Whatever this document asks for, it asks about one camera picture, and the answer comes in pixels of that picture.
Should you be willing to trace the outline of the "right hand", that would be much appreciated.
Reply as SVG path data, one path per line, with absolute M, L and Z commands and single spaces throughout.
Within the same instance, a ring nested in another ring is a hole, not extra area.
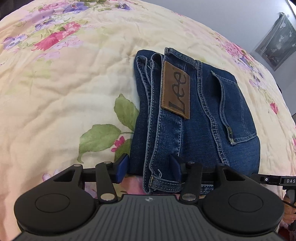
M 280 223 L 280 227 L 286 228 L 288 231 L 293 232 L 292 224 L 295 221 L 295 208 L 291 207 L 290 205 L 290 199 L 287 195 L 283 198 L 284 201 L 284 215 Z

